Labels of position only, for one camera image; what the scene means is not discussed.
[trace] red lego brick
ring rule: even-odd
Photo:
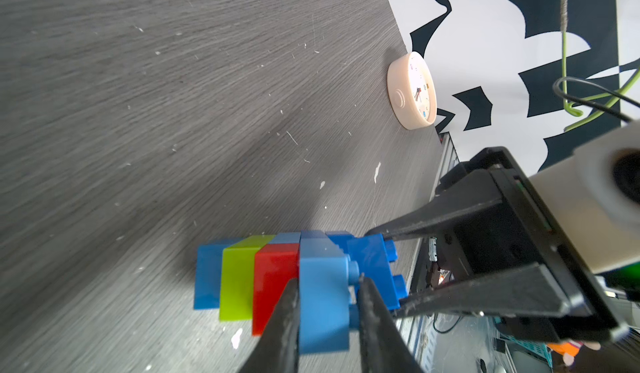
[[[261,335],[284,287],[298,278],[299,244],[267,244],[255,254],[253,335]]]

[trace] clock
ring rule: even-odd
[[[427,63],[411,52],[389,65],[387,91],[400,124],[413,130],[436,121],[436,91]]]

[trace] blue lego brick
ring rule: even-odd
[[[398,260],[398,251],[396,250],[396,244],[393,241],[385,241],[385,250],[387,252],[387,260],[389,262],[395,262]]]
[[[398,297],[398,299],[409,297],[409,292],[406,290],[406,284],[402,274],[394,276],[394,286],[396,287],[396,297]]]
[[[300,354],[349,349],[349,285],[358,266],[322,232],[300,234]]]
[[[349,253],[349,250],[347,249],[347,241],[353,238],[353,234],[345,231],[326,232],[325,234],[331,241],[333,241],[334,244],[340,247],[342,252],[347,254]]]
[[[270,244],[299,244],[300,233],[280,233],[276,235]]]
[[[242,238],[230,238],[198,247],[193,309],[217,309],[220,307],[222,252],[240,240]]]
[[[406,286],[402,276],[394,276],[391,273],[389,266],[390,256],[387,253],[388,247],[382,235],[375,234],[362,238],[352,238],[347,241],[347,247],[351,260],[358,263],[360,272],[371,278],[376,284],[387,308],[389,310],[398,309],[400,307],[398,299],[406,293]]]

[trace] lego stud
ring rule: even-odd
[[[396,287],[396,296],[398,299],[409,296],[409,293],[406,291],[406,284],[404,284],[404,277],[402,277],[402,274],[394,276],[394,286]]]
[[[358,277],[360,277],[360,269],[358,268],[358,263],[354,260],[350,260],[348,262],[348,269],[349,269],[349,285],[358,284]]]
[[[349,329],[357,330],[360,328],[360,311],[357,304],[349,305]]]
[[[387,261],[395,262],[398,260],[398,252],[393,241],[385,241],[385,251],[387,252]]]

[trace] stacked lego bricks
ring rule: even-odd
[[[220,309],[220,321],[252,319],[261,335],[284,287],[298,279],[301,354],[345,351],[358,309],[349,293],[360,274],[375,282],[389,310],[407,297],[402,276],[393,276],[393,241],[318,230],[233,238],[199,247],[194,309]]]

